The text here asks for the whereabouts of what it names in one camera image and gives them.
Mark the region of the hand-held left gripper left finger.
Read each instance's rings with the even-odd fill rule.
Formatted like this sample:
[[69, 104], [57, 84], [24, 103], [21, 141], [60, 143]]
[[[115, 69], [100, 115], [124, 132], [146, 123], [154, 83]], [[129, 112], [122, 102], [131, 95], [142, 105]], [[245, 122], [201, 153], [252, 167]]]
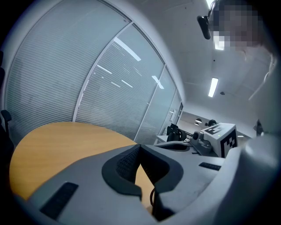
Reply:
[[43, 183], [29, 198], [38, 225], [155, 225], [134, 183], [139, 145], [80, 159]]

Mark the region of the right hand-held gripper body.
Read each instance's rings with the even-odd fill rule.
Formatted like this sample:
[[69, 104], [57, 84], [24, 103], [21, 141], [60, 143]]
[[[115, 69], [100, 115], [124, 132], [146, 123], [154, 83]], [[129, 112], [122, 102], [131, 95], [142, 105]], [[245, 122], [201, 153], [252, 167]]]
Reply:
[[202, 156], [225, 158], [230, 149], [238, 146], [236, 125], [218, 123], [194, 132], [190, 144]]

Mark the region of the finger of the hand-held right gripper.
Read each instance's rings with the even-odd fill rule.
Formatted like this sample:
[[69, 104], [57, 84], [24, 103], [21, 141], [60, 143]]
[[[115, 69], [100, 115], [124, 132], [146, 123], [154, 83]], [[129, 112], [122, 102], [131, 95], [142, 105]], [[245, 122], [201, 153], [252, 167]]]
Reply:
[[186, 143], [183, 142], [163, 142], [155, 144], [156, 147], [162, 148], [162, 149], [168, 149], [175, 152], [187, 152], [190, 150], [190, 146], [188, 146]]

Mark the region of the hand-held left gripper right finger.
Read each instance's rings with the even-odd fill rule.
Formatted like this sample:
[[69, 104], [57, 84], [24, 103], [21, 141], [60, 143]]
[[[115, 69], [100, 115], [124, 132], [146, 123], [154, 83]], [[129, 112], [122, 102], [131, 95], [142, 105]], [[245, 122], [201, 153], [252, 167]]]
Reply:
[[224, 159], [153, 145], [140, 146], [140, 164], [154, 186], [153, 216], [164, 220], [189, 206], [218, 174]]

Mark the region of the round wooden table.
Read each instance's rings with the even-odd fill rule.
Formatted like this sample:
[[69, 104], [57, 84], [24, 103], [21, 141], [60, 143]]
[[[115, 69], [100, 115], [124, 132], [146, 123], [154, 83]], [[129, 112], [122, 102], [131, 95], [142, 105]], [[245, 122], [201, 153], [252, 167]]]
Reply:
[[27, 200], [44, 182], [73, 162], [134, 141], [110, 129], [58, 122], [28, 133], [17, 145], [9, 168], [13, 194]]

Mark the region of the black office chair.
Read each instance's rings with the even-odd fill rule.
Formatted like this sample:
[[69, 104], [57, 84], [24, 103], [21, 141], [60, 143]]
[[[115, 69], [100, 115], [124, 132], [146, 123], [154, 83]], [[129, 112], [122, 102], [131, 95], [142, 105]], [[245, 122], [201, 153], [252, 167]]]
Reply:
[[[4, 81], [5, 70], [1, 67], [3, 62], [3, 51], [0, 51], [0, 87]], [[12, 120], [7, 110], [0, 110], [0, 160], [9, 163], [14, 152], [14, 144], [9, 137], [8, 123]]]
[[185, 131], [179, 129], [179, 127], [175, 124], [171, 124], [167, 127], [167, 142], [172, 141], [184, 141], [187, 138], [187, 134]]

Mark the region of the long ceiling light panel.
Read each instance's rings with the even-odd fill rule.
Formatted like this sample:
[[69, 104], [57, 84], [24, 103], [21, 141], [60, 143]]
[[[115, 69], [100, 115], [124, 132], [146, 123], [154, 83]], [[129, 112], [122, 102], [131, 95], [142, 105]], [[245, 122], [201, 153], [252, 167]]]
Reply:
[[218, 85], [218, 81], [219, 81], [219, 79], [217, 79], [217, 78], [212, 78], [212, 81], [211, 81], [211, 85], [210, 85], [210, 89], [209, 89], [209, 94], [208, 94], [208, 96], [209, 97], [213, 97], [214, 96], [214, 94], [215, 94], [215, 91], [216, 91], [216, 87], [217, 87], [217, 85]]

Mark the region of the person's body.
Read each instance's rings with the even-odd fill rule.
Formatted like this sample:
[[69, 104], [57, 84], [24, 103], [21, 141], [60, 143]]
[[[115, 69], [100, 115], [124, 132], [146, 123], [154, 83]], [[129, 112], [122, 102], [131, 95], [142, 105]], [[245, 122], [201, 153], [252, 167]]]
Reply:
[[281, 133], [281, 1], [215, 0], [208, 29], [225, 48], [253, 57], [251, 79], [257, 87], [250, 97], [258, 136]]

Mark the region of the square ceiling light panel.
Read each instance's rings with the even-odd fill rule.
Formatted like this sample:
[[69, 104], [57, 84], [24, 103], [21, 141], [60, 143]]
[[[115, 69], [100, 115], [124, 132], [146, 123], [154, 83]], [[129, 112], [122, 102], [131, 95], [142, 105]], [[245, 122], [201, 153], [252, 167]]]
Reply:
[[215, 49], [223, 51], [225, 47], [224, 37], [223, 36], [214, 36], [213, 41], [215, 44]]

